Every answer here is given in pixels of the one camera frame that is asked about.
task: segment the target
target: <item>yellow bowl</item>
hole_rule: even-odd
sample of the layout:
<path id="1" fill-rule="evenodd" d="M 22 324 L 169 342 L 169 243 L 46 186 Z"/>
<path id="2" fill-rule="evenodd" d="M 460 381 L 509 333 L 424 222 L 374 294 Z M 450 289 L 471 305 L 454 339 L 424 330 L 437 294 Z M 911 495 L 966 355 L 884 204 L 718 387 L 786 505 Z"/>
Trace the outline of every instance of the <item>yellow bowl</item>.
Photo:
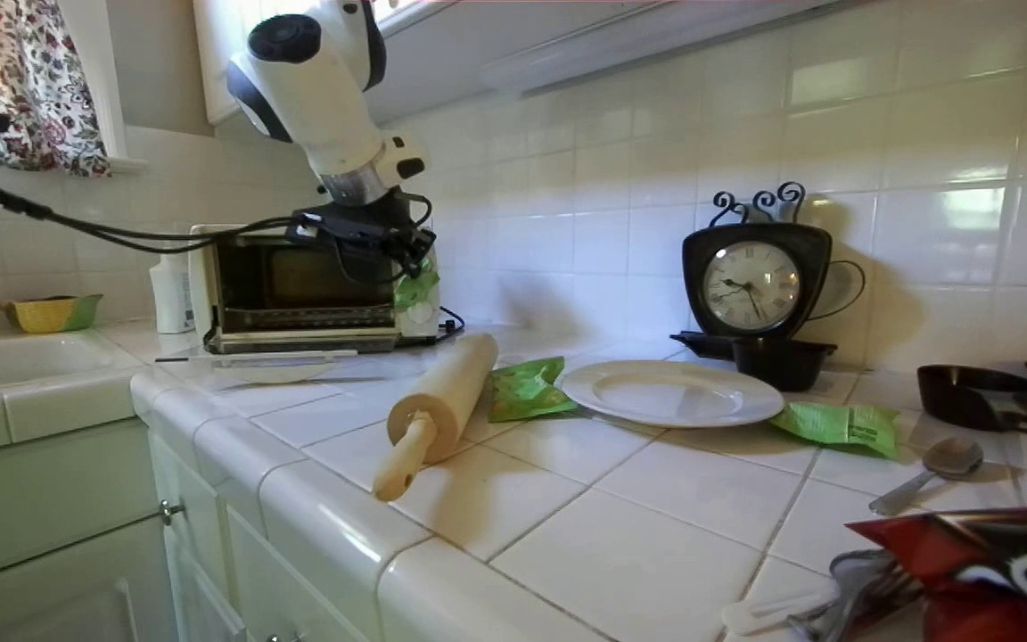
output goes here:
<path id="1" fill-rule="evenodd" d="M 92 330 L 99 294 L 90 298 L 46 298 L 46 299 L 10 299 L 4 313 L 22 336 L 59 336 Z"/>

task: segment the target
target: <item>floral curtain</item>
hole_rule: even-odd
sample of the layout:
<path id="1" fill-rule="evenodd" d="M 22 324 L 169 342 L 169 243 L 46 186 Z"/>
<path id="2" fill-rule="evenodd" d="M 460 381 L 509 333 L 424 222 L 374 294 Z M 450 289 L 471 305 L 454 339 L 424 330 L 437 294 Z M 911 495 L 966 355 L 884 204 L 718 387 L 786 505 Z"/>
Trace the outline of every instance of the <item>floral curtain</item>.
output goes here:
<path id="1" fill-rule="evenodd" d="M 87 67 L 59 0 L 0 0 L 0 161 L 109 175 Z"/>

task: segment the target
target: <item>white plate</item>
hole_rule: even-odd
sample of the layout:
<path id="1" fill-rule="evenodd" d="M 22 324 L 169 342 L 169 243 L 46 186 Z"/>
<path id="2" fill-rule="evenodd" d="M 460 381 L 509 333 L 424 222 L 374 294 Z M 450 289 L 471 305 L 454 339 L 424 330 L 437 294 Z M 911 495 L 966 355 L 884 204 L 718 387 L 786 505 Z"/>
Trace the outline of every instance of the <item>white plate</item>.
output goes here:
<path id="1" fill-rule="evenodd" d="M 786 411 L 786 398 L 761 379 L 671 361 L 589 364 L 558 387 L 597 414 L 662 427 L 734 427 Z"/>

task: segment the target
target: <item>clock face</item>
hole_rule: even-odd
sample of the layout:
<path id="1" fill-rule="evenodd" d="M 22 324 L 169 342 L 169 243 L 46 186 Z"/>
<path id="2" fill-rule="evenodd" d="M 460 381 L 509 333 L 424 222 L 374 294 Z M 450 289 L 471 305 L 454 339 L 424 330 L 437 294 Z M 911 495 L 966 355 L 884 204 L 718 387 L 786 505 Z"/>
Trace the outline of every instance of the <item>clock face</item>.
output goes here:
<path id="1" fill-rule="evenodd" d="M 802 280 L 781 247 L 743 239 L 714 252 L 698 289 L 722 324 L 734 333 L 772 333 L 794 313 Z"/>

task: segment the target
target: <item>wooden rolling pin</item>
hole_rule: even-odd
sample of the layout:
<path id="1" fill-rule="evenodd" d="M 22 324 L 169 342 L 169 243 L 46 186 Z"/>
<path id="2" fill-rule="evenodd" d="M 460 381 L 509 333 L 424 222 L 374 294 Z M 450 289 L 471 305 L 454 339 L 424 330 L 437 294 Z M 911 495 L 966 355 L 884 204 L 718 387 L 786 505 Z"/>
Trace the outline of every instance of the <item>wooden rolling pin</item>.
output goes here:
<path id="1" fill-rule="evenodd" d="M 458 453 L 458 439 L 464 436 L 500 355 L 491 336 L 460 336 L 444 349 L 447 355 L 439 355 L 431 371 L 420 375 L 415 393 L 402 398 L 387 421 L 395 450 L 371 483 L 378 499 L 402 495 L 420 464 L 439 464 Z"/>

